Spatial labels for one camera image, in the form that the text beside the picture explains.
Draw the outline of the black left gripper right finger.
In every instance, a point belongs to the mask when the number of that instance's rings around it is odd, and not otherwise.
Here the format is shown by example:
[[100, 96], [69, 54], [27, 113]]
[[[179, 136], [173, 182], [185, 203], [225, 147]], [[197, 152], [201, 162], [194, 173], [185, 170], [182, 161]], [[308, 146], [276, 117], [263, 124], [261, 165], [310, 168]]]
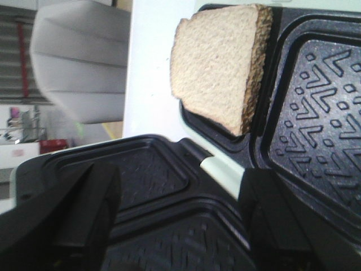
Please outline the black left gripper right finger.
[[247, 168], [239, 211], [258, 270], [360, 270], [360, 235], [343, 233], [269, 169]]

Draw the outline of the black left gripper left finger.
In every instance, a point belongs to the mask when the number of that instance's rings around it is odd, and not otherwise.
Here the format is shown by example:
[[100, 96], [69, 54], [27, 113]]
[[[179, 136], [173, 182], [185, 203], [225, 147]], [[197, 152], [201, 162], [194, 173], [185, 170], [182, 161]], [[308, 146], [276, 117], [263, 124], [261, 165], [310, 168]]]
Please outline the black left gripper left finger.
[[1, 214], [1, 270], [100, 270], [120, 202], [114, 164], [65, 175]]

